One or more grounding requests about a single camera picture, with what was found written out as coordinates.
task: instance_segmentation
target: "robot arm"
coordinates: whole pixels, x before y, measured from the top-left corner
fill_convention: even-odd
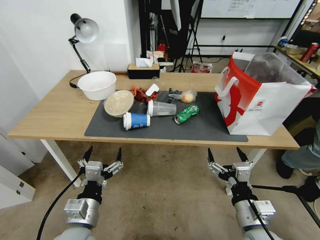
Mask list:
[[[113,177],[123,168],[121,148],[117,159],[110,165],[102,162],[88,161],[92,146],[78,161],[80,172],[85,174],[82,182],[84,190],[76,199],[69,199],[64,208],[68,216],[67,224],[72,226],[65,230],[54,240],[95,240],[92,229],[98,222],[98,208],[102,202],[102,188],[107,184],[107,179]]]
[[[227,188],[233,194],[232,204],[236,209],[236,219],[242,229],[244,239],[268,240],[280,239],[270,232],[266,225],[270,224],[270,218],[276,210],[270,201],[258,201],[252,194],[249,183],[252,162],[237,148],[241,163],[221,166],[215,163],[211,150],[208,148],[208,168],[220,179],[226,181]]]

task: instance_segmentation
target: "plastic container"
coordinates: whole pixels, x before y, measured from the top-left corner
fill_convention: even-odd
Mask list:
[[[154,102],[150,100],[148,103],[147,114],[152,116],[175,115],[177,106],[171,103]]]
[[[128,131],[131,128],[143,128],[150,126],[150,116],[138,113],[126,112],[123,115],[123,127]]]
[[[79,79],[78,87],[90,100],[100,101],[116,91],[116,80],[112,72],[92,72]]]
[[[112,93],[103,103],[104,110],[112,117],[123,117],[133,105],[134,98],[130,91],[120,90]]]
[[[292,44],[285,44],[285,47],[286,47],[286,52],[291,55],[302,54],[306,50],[306,48],[299,47]]]

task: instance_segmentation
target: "shoe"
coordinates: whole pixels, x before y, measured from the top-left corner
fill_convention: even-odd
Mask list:
[[[287,166],[282,161],[282,159],[279,159],[277,161],[276,169],[277,169],[279,176],[282,178],[285,178],[285,179],[289,179],[292,176],[293,170],[294,170],[294,168]]]

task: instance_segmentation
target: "green can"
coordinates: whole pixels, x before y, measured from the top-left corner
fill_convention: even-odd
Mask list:
[[[177,124],[181,124],[181,123],[184,123],[185,121],[187,121],[189,118],[191,118],[191,116],[196,115],[198,113],[199,113],[198,106],[197,105],[190,105],[182,112],[177,113],[174,116],[174,121]]]

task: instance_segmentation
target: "wooden table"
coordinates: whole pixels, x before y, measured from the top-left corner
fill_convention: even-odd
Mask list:
[[[260,159],[266,149],[298,149],[289,132],[281,127],[272,136],[247,136],[247,142],[196,141],[175,139],[145,139],[89,137],[84,133],[95,113],[99,101],[87,99],[80,89],[69,86],[69,80],[85,73],[81,70],[71,70],[8,134],[12,138],[41,139],[53,158],[66,175],[73,180],[76,172],[65,158],[55,140],[95,141],[119,143],[145,143],[190,145],[205,147],[247,147],[254,148],[248,155],[254,164]],[[219,74],[200,73],[160,73],[160,90],[187,89],[193,85],[195,91],[214,92]],[[130,80],[127,75],[117,75],[116,88],[129,90],[132,85],[148,88],[149,80]]]
[[[318,67],[319,63],[316,63],[316,62],[312,62],[312,63],[301,62],[300,58],[302,57],[302,54],[291,55],[291,54],[288,54],[284,49],[282,49],[279,46],[274,46],[274,48],[278,52],[283,54],[284,56],[288,57],[289,60],[291,60],[296,65],[298,65],[301,69],[306,71],[308,74],[310,74],[311,76],[316,77],[317,79],[320,79],[320,72],[317,70],[317,67]]]

